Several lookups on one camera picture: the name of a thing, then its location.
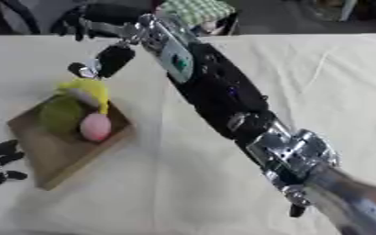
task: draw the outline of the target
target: pink ball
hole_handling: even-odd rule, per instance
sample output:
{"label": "pink ball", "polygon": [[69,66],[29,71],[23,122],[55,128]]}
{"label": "pink ball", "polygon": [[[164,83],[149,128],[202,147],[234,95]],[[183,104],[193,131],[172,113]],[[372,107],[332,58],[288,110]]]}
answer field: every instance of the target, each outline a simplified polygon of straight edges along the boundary
{"label": "pink ball", "polygon": [[106,115],[93,113],[83,120],[80,130],[86,139],[102,141],[111,132],[111,121]]}

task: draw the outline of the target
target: wrinkled fabric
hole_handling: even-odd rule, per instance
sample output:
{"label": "wrinkled fabric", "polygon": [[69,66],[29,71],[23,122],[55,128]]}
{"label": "wrinkled fabric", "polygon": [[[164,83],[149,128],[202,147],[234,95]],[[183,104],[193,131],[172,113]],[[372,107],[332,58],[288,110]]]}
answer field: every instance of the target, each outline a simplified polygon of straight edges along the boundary
{"label": "wrinkled fabric", "polygon": [[[376,184],[376,35],[209,38],[293,129],[340,153],[345,172]],[[6,121],[47,98],[108,40],[0,37],[0,140]],[[338,234],[289,202],[231,141],[218,136],[143,49],[106,82],[134,134],[56,189],[32,179],[0,187],[0,234]],[[28,162],[12,164],[29,172]]]}

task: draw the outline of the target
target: green checkered cloth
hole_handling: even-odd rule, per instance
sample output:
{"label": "green checkered cloth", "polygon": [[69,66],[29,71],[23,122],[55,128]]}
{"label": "green checkered cloth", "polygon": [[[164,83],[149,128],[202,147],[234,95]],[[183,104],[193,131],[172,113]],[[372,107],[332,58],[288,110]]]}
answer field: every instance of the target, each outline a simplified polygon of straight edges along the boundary
{"label": "green checkered cloth", "polygon": [[173,12],[190,28],[213,22],[236,12],[233,6],[217,0],[168,0],[157,11]]}

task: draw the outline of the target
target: silver cylinder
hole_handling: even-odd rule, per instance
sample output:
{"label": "silver cylinder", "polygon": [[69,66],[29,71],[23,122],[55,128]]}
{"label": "silver cylinder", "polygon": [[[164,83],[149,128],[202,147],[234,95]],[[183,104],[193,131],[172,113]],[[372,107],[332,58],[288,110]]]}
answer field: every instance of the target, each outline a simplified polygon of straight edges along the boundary
{"label": "silver cylinder", "polygon": [[304,184],[306,198],[344,235],[376,235],[376,186],[318,165]]}

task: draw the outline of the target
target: toy fruit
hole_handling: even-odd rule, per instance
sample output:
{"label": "toy fruit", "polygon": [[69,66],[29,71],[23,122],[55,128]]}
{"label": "toy fruit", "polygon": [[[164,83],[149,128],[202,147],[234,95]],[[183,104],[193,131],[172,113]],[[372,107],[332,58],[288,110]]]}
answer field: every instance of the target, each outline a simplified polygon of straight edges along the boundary
{"label": "toy fruit", "polygon": [[89,106],[99,108],[101,114],[108,113],[108,89],[102,81],[76,78],[59,84],[58,94],[72,95]]}
{"label": "toy fruit", "polygon": [[75,130],[83,116],[83,108],[75,98],[60,95],[44,105],[39,120],[49,132],[63,134]]}
{"label": "toy fruit", "polygon": [[83,136],[90,141],[102,141],[111,132],[111,121],[106,115],[93,113],[88,115],[80,126]]}

